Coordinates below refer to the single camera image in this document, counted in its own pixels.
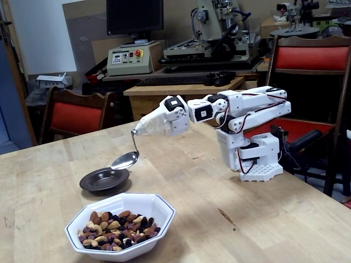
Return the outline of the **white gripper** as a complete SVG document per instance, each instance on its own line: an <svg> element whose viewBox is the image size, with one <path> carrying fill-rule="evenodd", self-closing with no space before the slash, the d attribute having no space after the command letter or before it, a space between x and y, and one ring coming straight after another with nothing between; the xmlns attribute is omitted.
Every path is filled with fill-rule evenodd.
<svg viewBox="0 0 351 263"><path fill-rule="evenodd" d="M180 95L168 96L160 103L161 112L165 120L170 122L171 135L184 133L189 127L189 109Z"/></svg>

